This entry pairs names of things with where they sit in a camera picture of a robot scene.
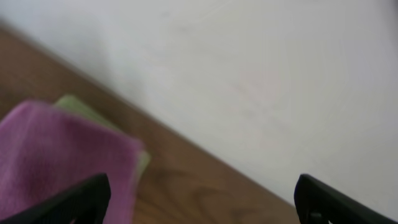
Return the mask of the purple microfiber cloth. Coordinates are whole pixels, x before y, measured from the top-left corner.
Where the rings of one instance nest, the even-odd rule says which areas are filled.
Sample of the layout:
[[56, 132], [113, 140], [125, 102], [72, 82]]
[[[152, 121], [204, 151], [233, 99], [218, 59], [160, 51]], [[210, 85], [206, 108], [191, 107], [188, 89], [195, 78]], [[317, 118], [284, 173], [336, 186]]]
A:
[[141, 151], [141, 143], [124, 133], [25, 101], [1, 121], [1, 218], [105, 173], [111, 198], [104, 222], [131, 223]]

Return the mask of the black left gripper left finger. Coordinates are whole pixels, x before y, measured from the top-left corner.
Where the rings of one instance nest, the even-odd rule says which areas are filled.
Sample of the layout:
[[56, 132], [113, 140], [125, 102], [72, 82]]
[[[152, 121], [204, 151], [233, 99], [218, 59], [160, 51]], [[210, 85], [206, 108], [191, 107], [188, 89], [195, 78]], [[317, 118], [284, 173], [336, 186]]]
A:
[[108, 176], [99, 173], [1, 224], [102, 224], [110, 198]]

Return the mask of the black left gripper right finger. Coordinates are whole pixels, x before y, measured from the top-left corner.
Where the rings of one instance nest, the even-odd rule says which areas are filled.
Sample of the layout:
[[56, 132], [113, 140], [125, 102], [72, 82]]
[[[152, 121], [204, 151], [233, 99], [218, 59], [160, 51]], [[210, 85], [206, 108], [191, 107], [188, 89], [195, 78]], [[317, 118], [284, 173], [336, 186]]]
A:
[[294, 204], [301, 224], [397, 224], [309, 174], [300, 175]]

